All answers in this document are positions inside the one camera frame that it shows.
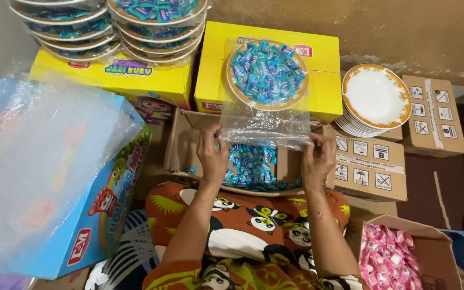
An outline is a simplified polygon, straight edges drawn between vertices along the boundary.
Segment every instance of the orange patterned fabric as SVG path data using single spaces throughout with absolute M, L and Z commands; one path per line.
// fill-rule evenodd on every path
M 148 195 L 146 214 L 157 251 L 168 245 L 195 193 L 186 184 L 168 182 Z M 350 215 L 348 202 L 336 191 L 326 195 L 338 230 L 343 231 Z M 146 277 L 144 288 L 256 289 L 256 283 L 299 289 L 365 286 L 353 276 L 318 279 L 304 195 L 261 198 L 220 191 L 205 254 L 201 263 L 161 265 Z

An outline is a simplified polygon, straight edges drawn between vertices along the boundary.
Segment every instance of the yellow box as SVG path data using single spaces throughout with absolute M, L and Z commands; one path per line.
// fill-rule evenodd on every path
M 72 63 L 39 50 L 30 71 L 34 80 L 53 70 L 87 85 L 125 96 L 147 124 L 161 124 L 173 117 L 176 107 L 191 110 L 189 93 L 193 62 L 180 68 L 156 69 L 119 54 L 112 63 Z
M 303 57 L 311 86 L 311 120 L 328 124 L 343 114 L 337 37 L 214 21 L 207 21 L 205 30 L 194 94 L 198 111 L 217 113 L 221 110 L 223 95 L 233 96 L 225 76 L 226 63 L 238 45 L 260 38 L 285 43 Z

